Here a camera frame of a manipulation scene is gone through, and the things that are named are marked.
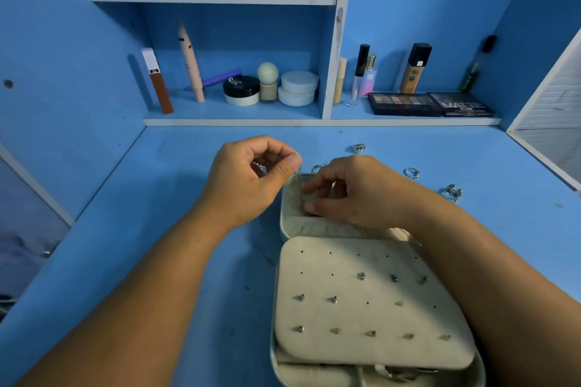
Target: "fingernail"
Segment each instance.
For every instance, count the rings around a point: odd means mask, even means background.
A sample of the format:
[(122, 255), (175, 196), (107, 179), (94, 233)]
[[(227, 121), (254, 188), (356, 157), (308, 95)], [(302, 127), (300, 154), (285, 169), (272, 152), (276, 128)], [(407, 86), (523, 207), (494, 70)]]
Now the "fingernail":
[(300, 165), (303, 163), (303, 158), (298, 153), (293, 153), (288, 157), (289, 164), (297, 171)]

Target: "left hand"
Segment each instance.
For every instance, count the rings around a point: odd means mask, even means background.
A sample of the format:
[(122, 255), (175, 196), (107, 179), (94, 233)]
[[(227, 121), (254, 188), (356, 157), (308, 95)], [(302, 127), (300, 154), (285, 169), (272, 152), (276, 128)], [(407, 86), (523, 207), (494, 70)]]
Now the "left hand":
[[(264, 165), (268, 174), (261, 177), (252, 161)], [(226, 232), (250, 222), (274, 201), (302, 161), (294, 149), (269, 136), (227, 142), (214, 158), (193, 211), (210, 217)]]

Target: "blue desk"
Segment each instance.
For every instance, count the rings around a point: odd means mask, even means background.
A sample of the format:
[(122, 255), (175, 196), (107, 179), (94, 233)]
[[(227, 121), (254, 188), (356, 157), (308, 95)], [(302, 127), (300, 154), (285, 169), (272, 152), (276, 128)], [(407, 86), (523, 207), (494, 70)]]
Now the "blue desk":
[[(397, 171), (419, 169), (429, 188), (456, 184), (461, 207), (581, 300), (581, 199), (496, 128), (148, 127), (0, 325), (0, 386), (62, 339), (185, 212), (222, 143), (259, 133), (297, 149), (305, 171), (363, 142)], [(277, 385), (268, 346), (279, 210), (275, 202), (216, 249), (175, 386)]]

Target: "makeup sponge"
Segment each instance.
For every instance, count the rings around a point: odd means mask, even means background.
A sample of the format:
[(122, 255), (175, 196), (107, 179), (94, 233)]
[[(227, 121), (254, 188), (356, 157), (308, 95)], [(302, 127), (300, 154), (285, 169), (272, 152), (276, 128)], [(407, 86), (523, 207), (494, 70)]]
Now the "makeup sponge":
[(262, 84), (273, 84), (277, 82), (277, 79), (278, 69), (274, 64), (265, 62), (258, 67), (258, 80)]

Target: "jewelry organizer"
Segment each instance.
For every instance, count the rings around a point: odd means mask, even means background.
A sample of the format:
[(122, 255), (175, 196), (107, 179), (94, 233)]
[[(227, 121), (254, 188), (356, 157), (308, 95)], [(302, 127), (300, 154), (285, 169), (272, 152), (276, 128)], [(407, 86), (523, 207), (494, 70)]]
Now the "jewelry organizer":
[(282, 247), (271, 362), (287, 387), (484, 387), (458, 304), (402, 229), (360, 229), (309, 216), (300, 190), (282, 192)]

